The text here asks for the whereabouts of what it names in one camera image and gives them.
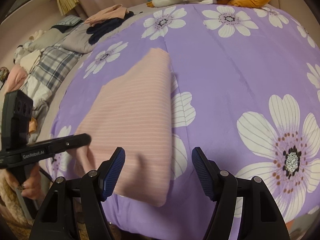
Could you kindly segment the person's left hand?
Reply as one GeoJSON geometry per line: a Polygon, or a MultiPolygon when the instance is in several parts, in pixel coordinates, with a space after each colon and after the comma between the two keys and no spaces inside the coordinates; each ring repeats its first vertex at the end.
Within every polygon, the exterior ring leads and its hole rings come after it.
{"type": "Polygon", "coordinates": [[[38,200],[42,195],[41,175],[39,164],[35,164],[30,172],[30,177],[24,182],[19,183],[22,189],[22,196],[32,200],[38,200]]]}

